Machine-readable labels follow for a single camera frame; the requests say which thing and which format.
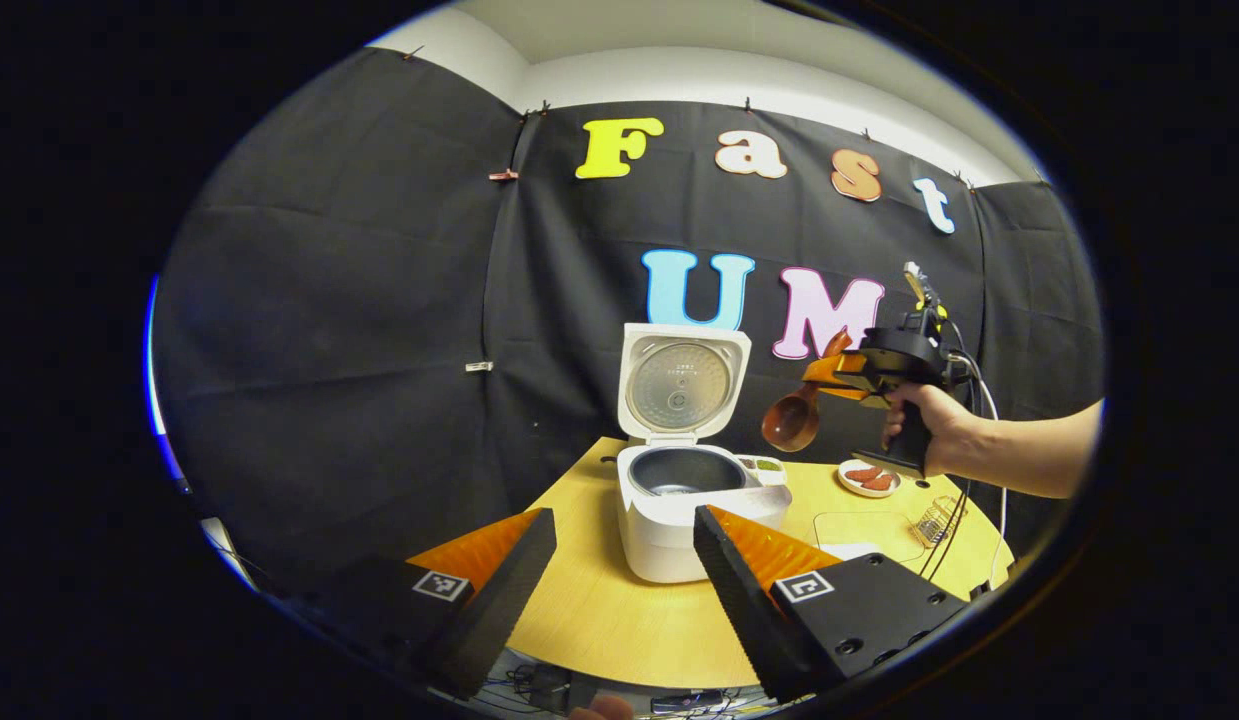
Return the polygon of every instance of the plate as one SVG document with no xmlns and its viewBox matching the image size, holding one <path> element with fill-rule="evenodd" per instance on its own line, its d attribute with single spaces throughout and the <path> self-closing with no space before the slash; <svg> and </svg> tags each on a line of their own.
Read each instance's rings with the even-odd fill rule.
<svg viewBox="0 0 1239 720">
<path fill-rule="evenodd" d="M 838 471 L 835 471 L 835 475 L 838 476 L 838 480 L 843 482 L 843 486 L 846 486 L 847 491 L 851 491 L 856 494 L 861 494 L 865 497 L 890 497 L 895 494 L 895 491 L 897 491 L 900 486 L 902 486 L 903 483 L 903 480 L 900 478 L 898 473 L 895 473 L 895 478 L 892 480 L 892 482 L 890 482 L 888 490 L 867 490 L 866 487 L 862 487 L 861 483 L 855 482 L 855 480 L 850 480 L 846 477 L 846 473 L 849 473 L 849 471 L 851 470 L 866 470 L 866 468 L 875 468 L 875 465 L 869 465 L 862 460 L 847 460 L 846 462 L 843 462 L 838 466 Z"/>
</svg>

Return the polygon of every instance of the wire basket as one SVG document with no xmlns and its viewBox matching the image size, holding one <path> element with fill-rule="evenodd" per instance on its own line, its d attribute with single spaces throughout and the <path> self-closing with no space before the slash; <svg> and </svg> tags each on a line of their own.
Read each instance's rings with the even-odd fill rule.
<svg viewBox="0 0 1239 720">
<path fill-rule="evenodd" d="M 921 544 L 924 544 L 927 548 L 943 543 L 945 537 L 950 537 L 953 528 L 957 527 L 957 520 L 953 520 L 952 525 L 948 524 L 954 512 L 957 512 L 957 498 L 950 494 L 935 497 L 934 502 L 930 502 L 930 507 L 926 507 L 926 512 L 921 516 L 921 519 L 912 525 L 912 534 L 917 539 L 921 539 Z M 965 518 L 968 512 L 970 511 L 963 507 L 961 518 Z"/>
</svg>

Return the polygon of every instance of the brown ladle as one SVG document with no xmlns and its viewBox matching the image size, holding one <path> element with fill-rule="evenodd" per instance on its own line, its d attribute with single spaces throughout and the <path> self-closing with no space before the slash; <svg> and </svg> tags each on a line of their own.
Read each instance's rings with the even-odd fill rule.
<svg viewBox="0 0 1239 720">
<path fill-rule="evenodd" d="M 840 331 L 824 348 L 824 359 L 841 354 L 851 336 Z M 803 450 L 819 432 L 819 383 L 808 380 L 798 392 L 782 397 L 761 420 L 761 437 L 783 452 Z"/>
</svg>

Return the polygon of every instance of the hand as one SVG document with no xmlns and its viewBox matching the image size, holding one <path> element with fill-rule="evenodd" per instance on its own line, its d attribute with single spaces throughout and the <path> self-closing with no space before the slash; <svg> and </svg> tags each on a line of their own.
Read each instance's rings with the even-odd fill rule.
<svg viewBox="0 0 1239 720">
<path fill-rule="evenodd" d="M 592 698 L 592 705 L 575 708 L 570 711 L 569 720 L 632 720 L 636 716 L 633 708 L 622 696 L 610 696 L 598 694 Z"/>
<path fill-rule="evenodd" d="M 912 402 L 921 409 L 921 420 L 930 430 L 930 446 L 926 450 L 926 473 L 961 472 L 961 457 L 968 454 L 979 418 L 954 400 L 952 395 L 930 384 L 907 383 L 885 395 L 890 409 L 881 429 L 881 447 L 903 430 L 903 404 Z"/>
</svg>

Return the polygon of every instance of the wooden table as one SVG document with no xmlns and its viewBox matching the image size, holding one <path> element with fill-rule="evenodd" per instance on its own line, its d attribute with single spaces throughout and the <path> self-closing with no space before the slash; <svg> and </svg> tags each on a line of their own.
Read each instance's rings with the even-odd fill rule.
<svg viewBox="0 0 1239 720">
<path fill-rule="evenodd" d="M 757 684 L 743 647 L 707 580 L 657 584 L 637 577 L 620 542 L 615 456 L 627 442 L 602 437 L 532 507 L 551 507 L 556 553 L 513 630 L 508 646 L 553 665 L 622 683 L 668 688 Z M 929 488 L 904 480 L 895 494 L 857 496 L 833 477 L 834 465 L 784 462 L 793 503 L 783 532 L 810 544 L 875 542 L 885 555 L 921 570 L 929 551 L 912 537 L 935 497 L 959 488 L 938 475 Z M 997 528 L 974 502 L 933 582 L 968 600 L 987 579 Z M 939 551 L 947 543 L 940 544 Z M 1002 545 L 997 579 L 1012 553 Z"/>
</svg>

